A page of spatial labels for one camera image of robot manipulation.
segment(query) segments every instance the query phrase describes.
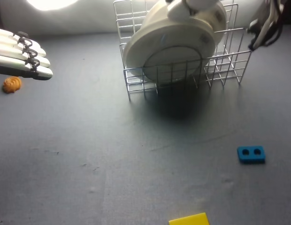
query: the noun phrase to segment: white wall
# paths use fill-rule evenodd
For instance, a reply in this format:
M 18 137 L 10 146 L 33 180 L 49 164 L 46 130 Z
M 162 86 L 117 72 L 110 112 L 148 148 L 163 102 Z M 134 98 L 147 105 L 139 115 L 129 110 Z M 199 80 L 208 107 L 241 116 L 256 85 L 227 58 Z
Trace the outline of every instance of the white wall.
M 7 30 L 24 31 L 30 35 L 115 32 L 113 1 L 79 0 L 60 10 L 39 11 L 26 0 L 0 0 L 0 10 Z M 259 6 L 264 2 L 265 0 L 235 0 L 239 4 L 236 25 L 247 26 L 259 14 Z

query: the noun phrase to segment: metal wire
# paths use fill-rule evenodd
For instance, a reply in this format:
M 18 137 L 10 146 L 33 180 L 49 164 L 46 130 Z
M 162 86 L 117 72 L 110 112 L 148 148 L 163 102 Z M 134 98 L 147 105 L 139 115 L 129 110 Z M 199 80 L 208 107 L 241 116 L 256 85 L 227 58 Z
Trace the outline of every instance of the metal wire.
M 134 3 L 136 2 L 140 2 L 140 0 L 116 0 L 114 2 L 122 59 L 125 45 L 132 35 L 140 29 L 143 19 L 153 6 L 149 5 L 150 3 L 153 4 L 153 0 L 144 0 L 144 7 L 140 9 L 141 4 L 139 4 L 138 8 L 140 10 L 135 12 L 133 10 L 135 9 Z M 159 77 L 163 74 L 163 72 L 159 73 L 159 71 L 162 71 L 159 69 L 161 65 L 154 67 L 157 81 L 156 83 L 152 83 L 147 81 L 143 68 L 126 68 L 123 62 L 123 74 L 129 99 L 130 94 L 133 92 L 143 92 L 145 94 L 149 90 L 154 90 L 159 94 L 160 89 L 167 87 L 170 88 L 171 93 L 173 93 L 173 88 L 176 84 L 174 81 L 174 73 L 180 72 L 180 70 L 175 70 L 174 68 L 175 65 L 179 64 L 185 64 L 185 68 L 182 68 L 182 73 L 185 74 L 183 79 L 183 90 L 186 89 L 187 84 L 190 84 L 188 71 L 191 69 L 196 70 L 192 75 L 195 88 L 198 88 L 201 81 L 203 81 L 201 75 L 204 75 L 204 80 L 208 83 L 209 88 L 212 88 L 213 81 L 221 81 L 222 85 L 225 86 L 227 79 L 231 78 L 236 79 L 237 83 L 240 84 L 245 75 L 245 70 L 251 57 L 251 51 L 241 50 L 245 29 L 235 28 L 238 4 L 234 3 L 234 0 L 232 0 L 232 4 L 224 5 L 224 7 L 228 18 L 228 21 L 226 22 L 227 29 L 216 32 L 223 34 L 223 41 L 221 41 L 221 43 L 215 48 L 213 56 L 200 60 L 199 68 L 192 68 L 190 66 L 191 63 L 196 62 L 196 60 L 172 63 L 170 65 L 171 81 L 168 86 L 160 84 Z M 206 60 L 208 60 L 207 64 L 202 66 L 203 62 L 206 62 Z M 133 75 L 134 70 L 140 71 L 140 75 Z

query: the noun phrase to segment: gray fabric surface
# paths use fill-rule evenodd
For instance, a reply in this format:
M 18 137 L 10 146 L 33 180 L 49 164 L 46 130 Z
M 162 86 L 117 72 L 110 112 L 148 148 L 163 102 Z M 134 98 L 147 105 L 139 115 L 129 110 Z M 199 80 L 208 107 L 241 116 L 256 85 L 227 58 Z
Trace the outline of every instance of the gray fabric surface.
M 291 224 L 291 27 L 242 85 L 128 100 L 115 34 L 39 41 L 55 77 L 1 91 L 1 225 Z M 263 145 L 265 165 L 236 148 Z

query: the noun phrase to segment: plate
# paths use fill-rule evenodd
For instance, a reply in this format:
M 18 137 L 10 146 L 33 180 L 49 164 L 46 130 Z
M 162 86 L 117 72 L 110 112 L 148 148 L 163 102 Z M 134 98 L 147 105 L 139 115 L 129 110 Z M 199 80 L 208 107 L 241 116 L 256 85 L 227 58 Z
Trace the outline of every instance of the plate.
M 123 61 L 126 68 L 144 68 L 147 81 L 170 83 L 204 67 L 208 60 L 201 63 L 200 59 L 211 57 L 214 50 L 214 33 L 207 22 L 190 18 L 180 23 L 166 18 L 137 31 L 123 51 Z M 186 70 L 186 61 L 191 60 Z M 138 69 L 130 72 L 142 75 Z
M 144 28 L 152 23 L 168 18 L 168 5 L 165 0 L 158 1 L 146 15 L 141 28 Z M 200 19 L 209 23 L 213 31 L 226 30 L 226 10 L 223 4 L 219 1 L 211 9 L 197 13 L 192 18 Z M 214 38 L 217 44 L 222 40 L 223 33 L 215 33 Z

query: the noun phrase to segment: bright light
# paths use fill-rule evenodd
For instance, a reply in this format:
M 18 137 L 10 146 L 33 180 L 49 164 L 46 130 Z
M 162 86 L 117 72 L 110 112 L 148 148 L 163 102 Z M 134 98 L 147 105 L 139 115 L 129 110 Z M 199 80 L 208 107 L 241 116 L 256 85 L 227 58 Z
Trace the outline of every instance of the bright light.
M 57 10 L 74 4 L 78 0 L 27 0 L 36 9 L 42 11 Z

